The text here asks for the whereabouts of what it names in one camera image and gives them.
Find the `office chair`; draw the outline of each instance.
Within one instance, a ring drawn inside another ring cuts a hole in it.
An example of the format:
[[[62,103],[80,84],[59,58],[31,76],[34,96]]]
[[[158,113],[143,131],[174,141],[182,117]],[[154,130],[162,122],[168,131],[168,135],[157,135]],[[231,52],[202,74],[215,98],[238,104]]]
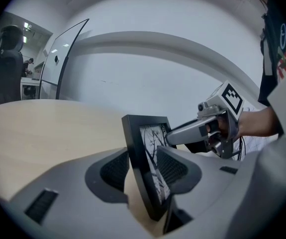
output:
[[[0,104],[20,101],[20,81],[23,65],[22,30],[9,25],[0,34]]]

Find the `person in background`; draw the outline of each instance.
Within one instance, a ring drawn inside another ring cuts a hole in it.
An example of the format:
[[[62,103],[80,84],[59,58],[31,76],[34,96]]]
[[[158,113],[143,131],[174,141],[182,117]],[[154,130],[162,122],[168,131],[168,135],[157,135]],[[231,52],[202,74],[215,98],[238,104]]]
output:
[[[260,0],[260,2],[267,9],[267,13],[262,17],[265,21],[265,28],[261,34],[264,64],[261,65],[263,76],[258,101],[267,108],[259,112],[242,112],[236,138],[283,134],[280,122],[267,97],[286,76],[286,18],[281,13],[286,11],[286,5],[282,4],[282,7],[277,7],[274,0]],[[226,121],[220,119],[219,127],[222,133],[227,133]]]
[[[33,58],[23,62],[21,77],[27,77],[27,74],[32,74],[32,72],[28,70],[29,64],[33,64]]]

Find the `table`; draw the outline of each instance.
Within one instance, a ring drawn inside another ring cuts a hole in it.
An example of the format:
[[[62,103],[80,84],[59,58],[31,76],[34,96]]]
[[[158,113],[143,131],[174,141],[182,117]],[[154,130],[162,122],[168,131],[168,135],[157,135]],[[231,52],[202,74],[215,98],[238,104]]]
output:
[[[40,81],[39,80],[32,80],[31,78],[27,78],[27,77],[21,77],[21,81],[20,81],[20,95],[21,95],[21,99],[22,99],[22,91],[23,91],[23,86],[27,85],[27,86],[36,86],[36,99],[38,96],[38,89],[40,86]]]
[[[54,165],[126,146],[124,115],[64,100],[0,105],[0,197],[9,200]],[[151,234],[161,235],[166,215],[159,222],[149,218],[131,167],[124,191],[133,216]]]

